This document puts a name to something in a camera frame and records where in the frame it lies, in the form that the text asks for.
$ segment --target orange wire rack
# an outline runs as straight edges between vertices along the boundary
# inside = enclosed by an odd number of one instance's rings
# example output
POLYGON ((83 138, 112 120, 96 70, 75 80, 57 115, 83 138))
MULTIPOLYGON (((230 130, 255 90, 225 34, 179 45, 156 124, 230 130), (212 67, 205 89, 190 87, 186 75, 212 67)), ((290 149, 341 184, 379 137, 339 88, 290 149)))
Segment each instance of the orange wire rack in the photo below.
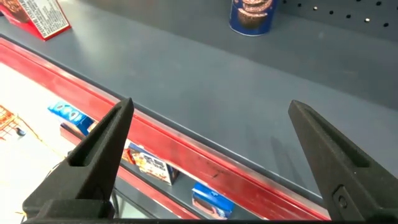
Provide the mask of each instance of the orange wire rack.
POLYGON ((0 140, 6 140, 18 126, 17 116, 0 105, 0 140))

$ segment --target snack box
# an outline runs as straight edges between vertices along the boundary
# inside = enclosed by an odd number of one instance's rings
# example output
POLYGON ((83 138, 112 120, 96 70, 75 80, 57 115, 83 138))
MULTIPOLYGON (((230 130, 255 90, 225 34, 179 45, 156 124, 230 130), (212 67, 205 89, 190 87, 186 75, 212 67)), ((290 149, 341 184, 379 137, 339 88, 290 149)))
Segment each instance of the snack box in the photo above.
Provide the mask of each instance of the snack box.
POLYGON ((219 220, 228 219, 235 206, 232 201, 199 182, 192 189, 192 204, 219 220))
POLYGON ((96 125, 96 122, 72 105, 59 101, 48 107, 48 110, 62 118, 64 125, 86 136, 96 125))
POLYGON ((135 163, 139 170, 145 174, 151 175, 172 185, 177 178, 179 171, 168 165, 158 157, 148 153, 144 147, 138 146, 133 142, 129 145, 133 164, 135 163))
POLYGON ((71 28, 57 0, 0 0, 0 11, 11 24, 42 40, 71 28))

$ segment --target pegboard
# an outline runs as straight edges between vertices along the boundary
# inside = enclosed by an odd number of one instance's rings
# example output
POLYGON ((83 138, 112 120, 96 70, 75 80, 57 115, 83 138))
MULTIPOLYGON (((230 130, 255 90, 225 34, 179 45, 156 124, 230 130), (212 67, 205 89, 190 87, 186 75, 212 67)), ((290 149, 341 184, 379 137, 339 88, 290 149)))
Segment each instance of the pegboard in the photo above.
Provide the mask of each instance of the pegboard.
POLYGON ((398 42, 398 0, 279 0, 279 11, 398 42))

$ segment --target blue can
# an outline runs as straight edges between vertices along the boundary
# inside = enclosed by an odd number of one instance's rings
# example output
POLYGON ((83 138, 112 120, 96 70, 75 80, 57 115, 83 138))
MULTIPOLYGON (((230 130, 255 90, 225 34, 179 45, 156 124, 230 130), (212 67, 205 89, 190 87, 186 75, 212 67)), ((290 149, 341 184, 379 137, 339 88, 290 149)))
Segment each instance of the blue can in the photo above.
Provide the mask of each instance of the blue can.
POLYGON ((232 0, 229 25, 248 36, 270 31, 277 0, 232 0))

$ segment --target gray shelf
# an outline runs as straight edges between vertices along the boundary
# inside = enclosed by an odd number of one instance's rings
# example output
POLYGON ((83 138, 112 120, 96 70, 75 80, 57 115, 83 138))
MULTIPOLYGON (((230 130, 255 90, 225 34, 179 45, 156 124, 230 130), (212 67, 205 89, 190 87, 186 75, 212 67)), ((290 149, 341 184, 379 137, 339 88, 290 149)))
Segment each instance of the gray shelf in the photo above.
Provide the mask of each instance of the gray shelf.
MULTIPOLYGON (((159 192, 168 196, 178 204, 182 205, 189 211, 195 213, 202 219, 214 219, 205 212, 197 209, 192 205, 192 188, 195 185, 196 181, 187 175, 180 173, 177 177, 173 186, 166 184, 165 182, 151 177, 147 174, 142 173, 137 166, 132 165, 126 161, 121 161, 123 167, 129 170, 134 175, 138 176, 143 181, 147 182, 149 185, 153 186, 159 192)), ((242 207, 235 205, 233 213, 230 220, 260 220, 257 216, 251 214, 246 211, 242 207)))
POLYGON ((157 202, 153 201, 151 198, 144 195, 119 177, 116 178, 114 187, 116 189, 116 193, 123 198, 123 200, 126 200, 130 205, 138 209, 147 217, 178 219, 178 217, 172 212, 168 211, 166 208, 159 205, 157 202))
POLYGON ((303 101, 398 175, 398 45, 285 14, 245 37, 230 0, 60 1, 73 29, 7 39, 320 202, 287 109, 303 101))

